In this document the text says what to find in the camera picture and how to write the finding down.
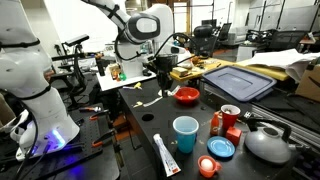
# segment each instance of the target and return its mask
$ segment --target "kettle handle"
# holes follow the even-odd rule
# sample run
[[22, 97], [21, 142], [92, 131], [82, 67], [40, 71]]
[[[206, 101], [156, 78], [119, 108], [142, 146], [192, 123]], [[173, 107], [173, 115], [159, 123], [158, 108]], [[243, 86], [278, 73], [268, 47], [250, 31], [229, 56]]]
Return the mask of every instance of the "kettle handle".
[[283, 131], [281, 139], [284, 142], [288, 142], [288, 139], [291, 134], [291, 127], [289, 125], [287, 125], [283, 122], [280, 122], [280, 121], [274, 121], [274, 120], [265, 119], [265, 118], [249, 118], [247, 120], [247, 124], [248, 124], [250, 131], [257, 131], [258, 130], [257, 126], [256, 126], [256, 122], [265, 122], [265, 123], [269, 123], [269, 124], [283, 128], [284, 131]]

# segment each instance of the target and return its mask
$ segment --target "white paper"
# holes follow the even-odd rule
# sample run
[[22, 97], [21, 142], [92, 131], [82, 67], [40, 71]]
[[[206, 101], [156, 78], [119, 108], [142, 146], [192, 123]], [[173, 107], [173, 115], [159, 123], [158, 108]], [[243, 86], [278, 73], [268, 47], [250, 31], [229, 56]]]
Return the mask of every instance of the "white paper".
[[252, 59], [240, 64], [279, 67], [284, 69], [296, 82], [300, 82], [309, 62], [319, 56], [320, 53], [301, 54], [296, 49], [290, 49], [280, 52], [257, 53]]

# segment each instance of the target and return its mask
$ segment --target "red bowl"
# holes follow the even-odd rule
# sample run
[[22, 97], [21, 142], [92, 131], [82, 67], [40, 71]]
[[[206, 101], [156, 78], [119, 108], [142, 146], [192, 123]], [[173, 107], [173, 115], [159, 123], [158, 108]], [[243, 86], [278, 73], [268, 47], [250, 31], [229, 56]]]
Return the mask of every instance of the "red bowl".
[[200, 96], [197, 89], [191, 87], [181, 87], [174, 97], [183, 104], [192, 103]]

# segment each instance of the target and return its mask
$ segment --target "blue plastic cup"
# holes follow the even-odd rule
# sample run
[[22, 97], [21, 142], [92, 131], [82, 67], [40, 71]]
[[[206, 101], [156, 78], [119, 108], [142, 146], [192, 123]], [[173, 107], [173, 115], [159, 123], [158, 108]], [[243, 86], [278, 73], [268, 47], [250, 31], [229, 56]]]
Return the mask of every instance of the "blue plastic cup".
[[173, 121], [173, 129], [177, 133], [178, 149], [183, 153], [190, 153], [199, 129], [199, 123], [190, 116], [180, 116]]

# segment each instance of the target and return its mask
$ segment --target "toothpaste tube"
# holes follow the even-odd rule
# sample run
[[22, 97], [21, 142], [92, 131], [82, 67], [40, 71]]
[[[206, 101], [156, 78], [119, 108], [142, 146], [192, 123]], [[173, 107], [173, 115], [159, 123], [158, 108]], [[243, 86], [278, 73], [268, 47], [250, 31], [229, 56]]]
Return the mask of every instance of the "toothpaste tube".
[[179, 168], [175, 160], [172, 158], [168, 149], [164, 146], [162, 138], [160, 137], [160, 134], [155, 134], [153, 136], [153, 139], [159, 148], [160, 156], [162, 159], [164, 169], [166, 170], [167, 177], [180, 172], [181, 169]]

